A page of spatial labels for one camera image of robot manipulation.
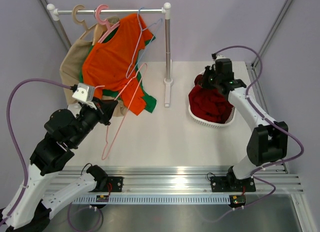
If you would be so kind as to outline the dark red t shirt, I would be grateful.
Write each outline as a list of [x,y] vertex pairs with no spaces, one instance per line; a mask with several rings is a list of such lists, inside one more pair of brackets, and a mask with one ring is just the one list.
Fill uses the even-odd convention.
[[233,106],[217,89],[204,89],[200,82],[202,74],[194,80],[194,87],[189,93],[189,105],[194,116],[213,123],[224,124],[229,118]]

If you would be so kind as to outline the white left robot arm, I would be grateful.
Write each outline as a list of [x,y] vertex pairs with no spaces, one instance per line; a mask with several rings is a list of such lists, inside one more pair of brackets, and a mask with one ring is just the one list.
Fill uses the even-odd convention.
[[30,157],[24,194],[16,193],[13,201],[1,209],[1,222],[8,232],[42,232],[53,217],[68,204],[87,192],[111,189],[108,174],[98,165],[91,165],[76,181],[44,198],[52,180],[74,156],[73,150],[101,123],[109,125],[118,105],[116,100],[94,98],[94,106],[81,105],[79,114],[68,109],[54,112],[45,123],[45,137]]

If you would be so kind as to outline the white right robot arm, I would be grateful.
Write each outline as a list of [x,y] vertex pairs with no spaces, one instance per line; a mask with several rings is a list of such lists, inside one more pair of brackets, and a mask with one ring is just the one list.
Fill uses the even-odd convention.
[[213,65],[206,66],[201,85],[217,89],[244,118],[251,130],[246,156],[231,166],[224,176],[210,178],[213,192],[255,192],[253,174],[268,163],[287,155],[288,126],[269,116],[249,95],[248,87],[236,79],[232,61],[222,55],[213,57]]

